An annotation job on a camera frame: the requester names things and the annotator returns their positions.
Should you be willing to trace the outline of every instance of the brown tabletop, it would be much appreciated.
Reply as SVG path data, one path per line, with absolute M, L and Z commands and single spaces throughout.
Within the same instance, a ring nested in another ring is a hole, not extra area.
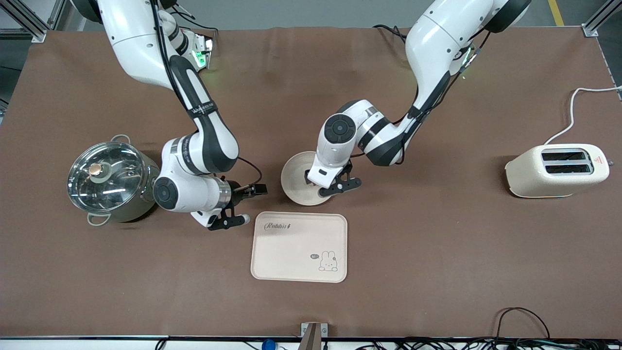
M 65 189 L 82 151 L 115 134 L 159 162 L 195 128 L 174 94 L 125 75 L 104 33 L 49 32 L 30 48 L 0 126 L 0 333 L 484 336 L 498 311 L 524 306 L 553 337 L 622 329 L 622 172 L 565 199 L 509 194 L 503 166 L 567 123 L 570 93 L 612 82 L 596 39 L 574 28 L 492 35 L 414 138 L 402 166 L 357 158 L 363 187 L 318 207 L 293 204 L 279 178 L 314 150 L 323 121 L 367 98 L 389 119 L 416 82 L 398 38 L 376 29 L 223 31 L 203 72 L 241 155 L 270 194 L 238 212 L 339 213 L 348 276 L 339 284 L 256 280 L 253 225 L 210 232 L 162 209 L 90 227 Z M 581 94 L 559 142 L 594 143 L 622 163 L 615 93 Z M 244 163 L 227 174 L 249 182 Z M 502 335 L 536 337 L 508 315 Z

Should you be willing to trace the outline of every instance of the pot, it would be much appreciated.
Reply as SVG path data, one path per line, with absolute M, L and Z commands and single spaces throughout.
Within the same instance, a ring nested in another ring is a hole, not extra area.
M 67 191 L 73 205 L 87 212 L 90 225 L 125 222 L 144 215 L 156 203 L 153 182 L 159 174 L 156 162 L 133 147 L 127 135 L 116 135 L 73 162 Z

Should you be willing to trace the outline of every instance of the metal frame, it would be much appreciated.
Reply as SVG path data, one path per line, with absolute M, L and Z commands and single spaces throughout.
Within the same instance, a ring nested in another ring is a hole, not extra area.
M 55 6 L 52 14 L 60 13 L 63 6 Z M 39 18 L 34 11 L 21 0 L 0 0 L 0 8 L 6 11 L 22 28 L 32 35 L 32 42 L 45 41 L 45 35 L 51 27 Z
M 602 7 L 586 23 L 583 23 L 585 37 L 597 37 L 597 29 L 605 23 L 614 13 L 622 9 L 622 0 L 607 0 Z

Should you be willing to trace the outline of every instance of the robotic arm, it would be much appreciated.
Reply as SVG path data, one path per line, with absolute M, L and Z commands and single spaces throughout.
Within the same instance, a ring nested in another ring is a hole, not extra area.
M 86 1 L 73 0 L 78 9 L 95 2 Z M 98 0 L 95 6 L 125 72 L 173 90 L 197 126 L 196 132 L 164 145 L 155 201 L 164 209 L 191 213 L 210 230 L 247 224 L 250 217 L 235 215 L 234 206 L 267 191 L 265 185 L 242 187 L 214 176 L 235 165 L 239 149 L 197 74 L 207 65 L 202 56 L 205 38 L 180 30 L 170 14 L 158 9 L 157 0 Z
M 480 30 L 501 32 L 514 25 L 531 0 L 436 0 L 414 24 L 406 39 L 406 57 L 417 78 L 418 94 L 398 125 L 369 101 L 343 105 L 326 120 L 307 180 L 321 186 L 321 197 L 360 186 L 349 179 L 355 146 L 378 166 L 396 164 L 412 137 L 463 69 L 463 56 Z M 345 181 L 341 177 L 347 174 Z

